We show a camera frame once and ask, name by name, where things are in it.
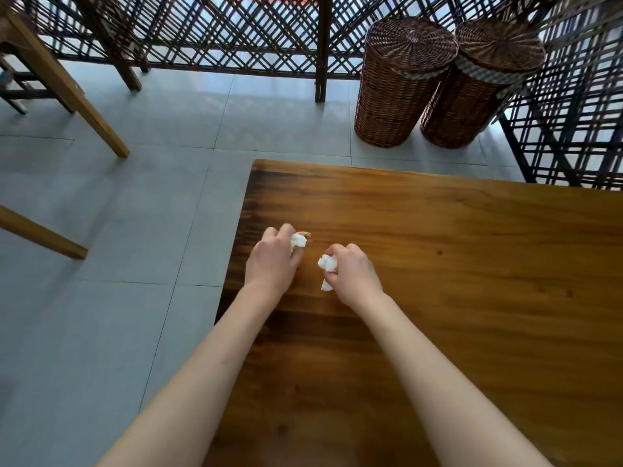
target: person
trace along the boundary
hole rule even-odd
[[[302,259],[302,248],[290,254],[294,232],[289,224],[264,231],[234,302],[98,467],[202,464],[242,363]],[[334,244],[326,253],[337,256],[339,268],[325,280],[376,338],[442,466],[551,465],[383,292],[359,247]]]

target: wooden table leg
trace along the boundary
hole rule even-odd
[[[72,259],[84,259],[89,249],[64,238],[54,231],[0,205],[0,228],[16,234],[28,241],[47,247]]]
[[[117,156],[123,159],[128,157],[128,147],[91,102],[86,99],[75,80],[54,58],[43,41],[29,30],[20,17],[12,11],[8,10],[5,16],[14,28],[13,32],[16,38],[10,39],[8,42],[19,52],[19,56],[28,68],[40,77],[43,84],[56,93],[69,109],[78,111]]]

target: wooden tabletop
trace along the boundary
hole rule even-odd
[[[386,293],[555,465],[623,465],[622,194],[255,161],[217,317],[284,222],[312,241],[206,465],[437,465],[368,328],[320,290],[335,242],[361,246]]]

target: person's left hand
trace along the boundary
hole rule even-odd
[[[290,288],[301,259],[303,248],[295,247],[290,255],[290,239],[296,231],[289,224],[279,229],[268,228],[262,240],[255,245],[244,275],[244,285],[265,293],[276,305]]]

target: laundry hamper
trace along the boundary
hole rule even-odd
[[[458,56],[421,121],[424,137],[448,149],[474,140],[545,62],[541,41],[519,23],[466,21],[455,35]]]
[[[366,36],[354,130],[365,142],[404,142],[458,52],[452,33],[424,19],[387,18]]]

